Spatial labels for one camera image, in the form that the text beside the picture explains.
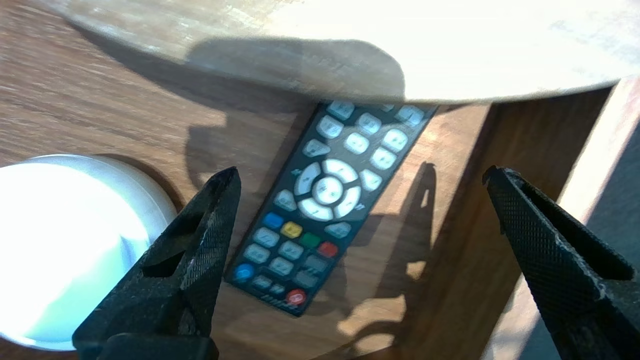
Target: ok button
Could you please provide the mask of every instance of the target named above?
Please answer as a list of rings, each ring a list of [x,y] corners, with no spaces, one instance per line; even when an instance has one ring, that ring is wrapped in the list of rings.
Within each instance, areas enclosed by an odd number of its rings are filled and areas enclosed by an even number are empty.
[[[314,185],[313,194],[320,204],[333,204],[342,197],[342,183],[333,176],[324,177]]]

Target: blue button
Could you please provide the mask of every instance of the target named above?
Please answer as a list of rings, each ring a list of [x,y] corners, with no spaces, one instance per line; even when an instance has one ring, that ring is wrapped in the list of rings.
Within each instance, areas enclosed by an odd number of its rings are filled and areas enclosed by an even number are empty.
[[[245,282],[253,276],[253,266],[249,264],[238,265],[234,274],[236,275],[236,281]]]
[[[268,213],[262,222],[272,229],[279,229],[284,223],[284,219],[274,213]]]

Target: round tabletop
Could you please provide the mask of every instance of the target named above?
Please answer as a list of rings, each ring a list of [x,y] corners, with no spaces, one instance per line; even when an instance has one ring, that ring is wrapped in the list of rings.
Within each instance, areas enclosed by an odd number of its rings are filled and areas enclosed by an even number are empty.
[[[332,99],[544,97],[640,72],[635,0],[56,0],[198,69]]]

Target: yellow button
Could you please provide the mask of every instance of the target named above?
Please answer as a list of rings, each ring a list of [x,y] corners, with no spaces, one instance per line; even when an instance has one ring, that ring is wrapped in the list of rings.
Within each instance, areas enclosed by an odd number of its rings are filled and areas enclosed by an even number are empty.
[[[286,224],[284,224],[284,226],[282,227],[282,230],[280,230],[280,232],[288,237],[288,238],[297,238],[300,236],[300,234],[302,233],[302,226],[296,224],[293,221],[290,221]]]

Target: remote control button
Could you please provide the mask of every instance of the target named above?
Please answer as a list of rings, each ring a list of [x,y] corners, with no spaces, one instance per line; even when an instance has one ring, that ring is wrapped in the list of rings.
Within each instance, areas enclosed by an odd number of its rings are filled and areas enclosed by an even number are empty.
[[[320,273],[323,272],[328,265],[329,263],[327,263],[326,260],[322,260],[315,255],[311,255],[307,258],[303,266],[307,269]]]
[[[344,200],[333,209],[335,218],[341,218],[353,210],[360,200],[360,187],[354,186],[345,192]]]
[[[280,246],[278,254],[284,256],[289,260],[297,260],[298,258],[300,258],[300,255],[302,255],[303,251],[304,249],[302,248],[302,246],[294,242],[287,241]]]
[[[280,285],[280,284],[274,284],[271,289],[269,289],[269,292],[274,294],[274,295],[282,295],[284,293],[284,286]]]
[[[271,252],[260,245],[251,244],[244,250],[244,256],[256,264],[267,261]]]
[[[266,227],[261,227],[253,234],[253,240],[266,248],[274,247],[279,239],[280,235],[278,235],[278,233]]]
[[[310,234],[310,233],[306,233],[302,236],[302,239],[300,239],[300,243],[304,246],[304,247],[308,247],[310,249],[313,249],[314,247],[318,246],[318,244],[320,243],[320,241],[322,241],[322,239],[320,239],[319,237],[317,237],[316,235]]]
[[[366,137],[358,133],[353,133],[344,141],[344,147],[352,153],[360,155],[369,147],[369,141]]]
[[[245,282],[253,276],[253,266],[250,264],[240,264],[234,270],[234,278],[238,282]]]
[[[287,211],[294,211],[298,208],[296,206],[296,201],[293,199],[293,193],[289,190],[282,190],[279,192],[273,202]]]
[[[396,119],[404,122],[405,124],[415,127],[420,124],[420,121],[424,119],[424,111],[416,108],[413,105],[405,105],[396,114]]]
[[[296,195],[303,195],[311,191],[311,185],[314,183],[314,179],[320,175],[320,164],[313,163],[307,166],[302,174],[296,179],[296,184],[293,188],[293,192]]]
[[[342,239],[351,231],[351,225],[347,222],[338,222],[336,224],[327,225],[324,231],[337,239]]]
[[[391,129],[385,135],[382,144],[386,145],[389,149],[398,152],[404,148],[409,139],[406,134],[398,129]]]
[[[314,199],[304,199],[298,203],[300,211],[309,218],[318,221],[329,221],[333,219],[331,208],[318,204]]]
[[[311,275],[306,271],[300,271],[296,274],[296,277],[293,278],[293,282],[302,286],[303,288],[313,288],[317,282],[318,278]]]
[[[293,269],[293,264],[283,258],[275,258],[271,261],[271,264],[269,264],[269,268],[280,276],[286,276],[289,275],[291,269]]]
[[[307,299],[307,295],[300,289],[291,290],[287,294],[287,302],[291,305],[300,305]]]
[[[381,147],[378,147],[376,149],[376,152],[374,152],[373,155],[371,155],[371,159],[369,159],[369,161],[371,162],[371,165],[373,165],[374,167],[380,170],[386,170],[390,168],[391,165],[394,164],[395,160],[396,160],[396,155],[394,155],[389,150],[383,149]]]
[[[318,133],[320,133],[320,135],[324,136],[327,139],[335,139],[336,137],[338,137],[338,135],[340,135],[343,127],[344,125],[338,122],[338,120],[335,120],[331,116],[325,115],[316,126],[316,130],[318,130]]]
[[[302,226],[296,224],[293,221],[290,221],[282,227],[280,233],[288,238],[295,239],[300,236],[302,233]]]
[[[302,153],[307,155],[309,158],[313,158],[314,156],[320,156],[328,154],[331,151],[331,148],[316,139],[311,139],[305,145],[305,148],[302,149]]]
[[[322,256],[326,256],[327,258],[332,258],[338,253],[338,247],[328,241],[325,241],[322,244],[320,244],[320,247],[318,248],[318,252]]]
[[[268,213],[262,220],[264,225],[267,225],[272,229],[279,229],[283,222],[284,219],[274,213]]]
[[[333,204],[341,196],[342,183],[335,177],[323,177],[314,185],[314,199],[322,205]]]
[[[370,113],[364,113],[358,118],[356,124],[362,131],[366,132],[369,135],[373,135],[380,130],[380,126],[382,125],[382,121],[377,117],[371,115]]]
[[[350,183],[358,179],[356,170],[353,170],[349,164],[338,159],[327,159],[322,162],[324,172],[340,179],[343,183]]]
[[[362,170],[360,178],[362,179],[362,187],[368,192],[377,189],[382,183],[382,177],[369,169]]]
[[[260,275],[256,276],[251,284],[258,289],[265,290],[266,288],[271,286],[272,282],[273,281],[271,281],[271,279],[269,279],[268,277]]]
[[[333,101],[331,105],[327,107],[327,111],[340,120],[347,120],[355,108],[356,107],[350,102]]]

